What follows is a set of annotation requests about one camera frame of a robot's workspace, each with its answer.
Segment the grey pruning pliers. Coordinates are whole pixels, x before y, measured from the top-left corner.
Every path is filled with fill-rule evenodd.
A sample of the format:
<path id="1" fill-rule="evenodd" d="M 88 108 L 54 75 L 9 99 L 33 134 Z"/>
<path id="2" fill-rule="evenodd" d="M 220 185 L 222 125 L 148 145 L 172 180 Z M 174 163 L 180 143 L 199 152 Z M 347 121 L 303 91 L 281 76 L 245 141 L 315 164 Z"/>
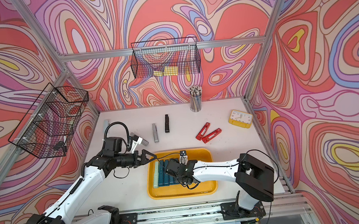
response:
<path id="1" fill-rule="evenodd" d="M 152 133 L 155 143 L 159 143 L 158 131 L 157 131 L 157 124 L 152 124 Z"/>

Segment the dark teal pruning pliers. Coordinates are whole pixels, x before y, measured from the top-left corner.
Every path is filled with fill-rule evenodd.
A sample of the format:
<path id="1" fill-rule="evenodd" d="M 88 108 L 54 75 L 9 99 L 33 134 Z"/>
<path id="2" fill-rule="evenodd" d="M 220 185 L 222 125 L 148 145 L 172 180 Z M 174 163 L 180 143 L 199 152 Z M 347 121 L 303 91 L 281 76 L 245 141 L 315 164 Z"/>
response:
<path id="1" fill-rule="evenodd" d="M 159 170 L 158 170 L 158 187 L 164 187 L 165 186 L 165 171 L 164 171 L 164 161 L 159 161 Z"/>

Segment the black pruning pliers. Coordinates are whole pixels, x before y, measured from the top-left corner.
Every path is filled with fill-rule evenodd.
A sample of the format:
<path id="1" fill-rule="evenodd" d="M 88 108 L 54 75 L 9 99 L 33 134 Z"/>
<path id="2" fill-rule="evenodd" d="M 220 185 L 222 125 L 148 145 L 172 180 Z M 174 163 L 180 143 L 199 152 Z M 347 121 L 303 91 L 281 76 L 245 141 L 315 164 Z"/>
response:
<path id="1" fill-rule="evenodd" d="M 169 133 L 170 132 L 170 125 L 169 125 L 169 115 L 166 114 L 165 115 L 165 126 L 164 126 L 164 129 L 165 129 L 165 133 Z"/>

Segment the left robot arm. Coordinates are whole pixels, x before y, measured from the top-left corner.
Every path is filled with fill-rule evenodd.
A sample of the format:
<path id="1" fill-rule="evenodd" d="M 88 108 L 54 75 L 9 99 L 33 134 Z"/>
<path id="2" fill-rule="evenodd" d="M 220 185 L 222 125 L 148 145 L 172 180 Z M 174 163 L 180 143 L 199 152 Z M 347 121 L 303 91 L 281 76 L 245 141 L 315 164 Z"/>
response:
<path id="1" fill-rule="evenodd" d="M 72 222 L 86 199 L 112 170 L 136 168 L 157 158 L 146 150 L 123 154 L 122 143 L 118 137 L 106 138 L 102 150 L 84 165 L 81 176 L 64 195 L 41 215 L 32 215 L 26 224 L 122 224 L 119 210 L 107 205 L 77 223 Z"/>

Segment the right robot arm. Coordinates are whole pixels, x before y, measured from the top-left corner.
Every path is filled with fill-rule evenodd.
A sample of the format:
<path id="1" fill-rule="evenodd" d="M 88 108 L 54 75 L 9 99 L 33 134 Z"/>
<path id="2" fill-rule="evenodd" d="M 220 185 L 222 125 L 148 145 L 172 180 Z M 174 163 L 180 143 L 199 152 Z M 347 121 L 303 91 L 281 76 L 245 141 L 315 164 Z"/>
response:
<path id="1" fill-rule="evenodd" d="M 246 211 L 253 210 L 260 201 L 274 200 L 274 169 L 247 153 L 226 162 L 189 160 L 180 163 L 172 159 L 164 172 L 186 188 L 207 181 L 234 182 L 240 186 L 237 205 Z"/>

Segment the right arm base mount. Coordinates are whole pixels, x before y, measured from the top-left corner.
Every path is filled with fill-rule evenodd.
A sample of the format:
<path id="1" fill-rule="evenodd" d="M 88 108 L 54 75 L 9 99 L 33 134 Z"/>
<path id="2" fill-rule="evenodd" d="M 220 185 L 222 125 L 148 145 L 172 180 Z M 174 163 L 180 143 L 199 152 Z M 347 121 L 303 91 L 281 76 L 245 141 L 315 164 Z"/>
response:
<path id="1" fill-rule="evenodd" d="M 223 219 L 226 220 L 236 220 L 236 219 L 246 219 L 246 218 L 263 218 L 267 215 L 262 202 L 259 200 L 254 205 L 251 210 L 240 207 L 239 197 L 241 191 L 239 190 L 236 196 L 236 200 L 227 203 L 221 203 L 220 213 L 223 216 Z"/>

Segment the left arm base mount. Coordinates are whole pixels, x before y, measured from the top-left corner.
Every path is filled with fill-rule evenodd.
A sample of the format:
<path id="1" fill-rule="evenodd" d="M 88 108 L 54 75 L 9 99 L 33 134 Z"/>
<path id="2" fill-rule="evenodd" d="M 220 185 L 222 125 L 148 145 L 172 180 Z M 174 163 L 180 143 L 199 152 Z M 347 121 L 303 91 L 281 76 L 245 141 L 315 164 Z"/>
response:
<path id="1" fill-rule="evenodd" d="M 111 214 L 109 224 L 137 224 L 137 213 L 121 213 L 118 208 L 103 205 L 98 208 Z"/>

